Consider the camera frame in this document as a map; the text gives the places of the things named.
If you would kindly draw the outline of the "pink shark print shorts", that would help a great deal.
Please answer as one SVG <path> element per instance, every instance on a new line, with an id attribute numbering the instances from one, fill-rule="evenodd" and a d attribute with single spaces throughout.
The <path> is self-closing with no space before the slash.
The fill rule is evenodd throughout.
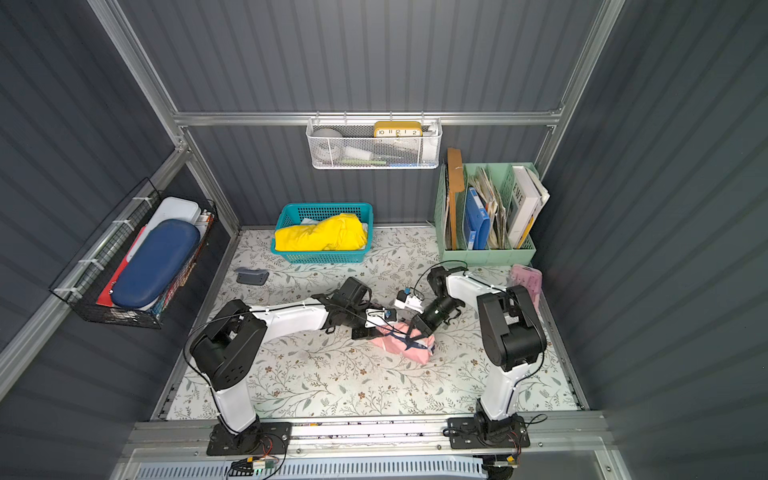
<path id="1" fill-rule="evenodd" d="M 377 331 L 379 336 L 371 343 L 387 353 L 401 355 L 420 365 L 426 365 L 434 354 L 434 336 L 422 334 L 404 322 L 378 327 Z"/>

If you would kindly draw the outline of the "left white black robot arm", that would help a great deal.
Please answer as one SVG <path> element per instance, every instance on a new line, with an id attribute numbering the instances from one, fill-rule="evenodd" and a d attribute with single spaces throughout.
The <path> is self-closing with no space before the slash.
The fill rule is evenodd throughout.
<path id="1" fill-rule="evenodd" d="M 357 338 L 372 339 L 396 313 L 372 301 L 371 289 L 354 277 L 330 292 L 276 306 L 232 300 L 190 336 L 185 355 L 208 384 L 220 424 L 235 436 L 256 425 L 246 378 L 261 346 L 305 331 L 345 326 Z"/>

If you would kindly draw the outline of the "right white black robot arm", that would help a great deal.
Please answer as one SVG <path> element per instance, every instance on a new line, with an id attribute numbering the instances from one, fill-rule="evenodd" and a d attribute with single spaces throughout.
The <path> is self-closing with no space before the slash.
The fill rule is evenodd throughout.
<path id="1" fill-rule="evenodd" d="M 531 296 L 523 286 L 498 287 L 465 267 L 442 263 L 426 272 L 435 299 L 409 322 L 423 338 L 461 314 L 477 313 L 483 350 L 491 364 L 471 419 L 454 418 L 444 430 L 455 449 L 530 445 L 529 423 L 516 409 L 519 387 L 543 366 L 546 335 Z"/>

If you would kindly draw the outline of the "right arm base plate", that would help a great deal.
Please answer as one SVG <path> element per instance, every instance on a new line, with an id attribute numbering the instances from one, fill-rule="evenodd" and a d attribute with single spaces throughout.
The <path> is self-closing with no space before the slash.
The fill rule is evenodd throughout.
<path id="1" fill-rule="evenodd" d="M 520 415 L 504 420 L 488 420 L 483 416 L 451 417 L 442 435 L 454 450 L 506 448 L 521 450 L 531 445 L 527 424 Z"/>

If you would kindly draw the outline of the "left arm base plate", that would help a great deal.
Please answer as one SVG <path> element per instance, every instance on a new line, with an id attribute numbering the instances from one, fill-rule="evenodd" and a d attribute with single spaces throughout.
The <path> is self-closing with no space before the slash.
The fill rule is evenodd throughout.
<path id="1" fill-rule="evenodd" d="M 283 455 L 290 442 L 290 422 L 256 421 L 243 432 L 230 432 L 223 424 L 214 426 L 206 449 L 207 456 Z"/>

